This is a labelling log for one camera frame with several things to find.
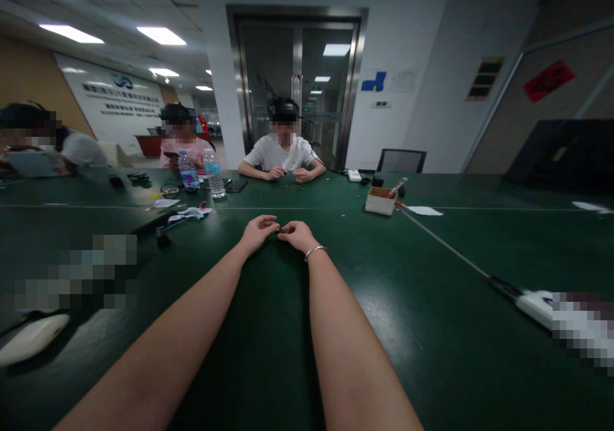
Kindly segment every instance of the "red sign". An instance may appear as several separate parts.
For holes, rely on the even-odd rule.
[[[529,100],[535,103],[575,77],[574,72],[562,60],[559,60],[527,82],[523,88]]]

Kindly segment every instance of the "chair backrest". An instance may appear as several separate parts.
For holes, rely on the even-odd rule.
[[[110,166],[114,168],[133,167],[132,162],[130,161],[130,158],[128,158],[126,153],[124,153],[122,148],[117,143],[98,142],[98,144],[102,148],[102,151],[106,154],[107,161],[109,162]]]
[[[385,148],[379,158],[378,172],[421,173],[426,152]]]

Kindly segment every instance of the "white t-shirt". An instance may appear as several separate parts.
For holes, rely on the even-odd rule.
[[[109,162],[102,148],[92,137],[71,130],[64,140],[62,156],[79,167],[108,167]]]
[[[264,136],[256,142],[244,161],[252,167],[261,164],[263,170],[279,166],[292,172],[300,169],[303,164],[310,166],[318,155],[312,154],[311,145],[303,137],[294,136],[293,139],[290,150],[285,151],[279,144],[277,135]]]

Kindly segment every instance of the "white power strip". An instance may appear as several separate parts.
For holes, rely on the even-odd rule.
[[[360,182],[363,179],[357,170],[347,170],[345,172],[350,182]]]

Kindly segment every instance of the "reception desk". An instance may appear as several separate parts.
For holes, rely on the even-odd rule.
[[[160,145],[162,143],[163,136],[134,136],[141,146],[141,151],[143,152],[143,156],[149,158],[159,158],[160,157]],[[204,132],[202,134],[197,134],[196,137],[207,140],[211,143],[211,136]]]

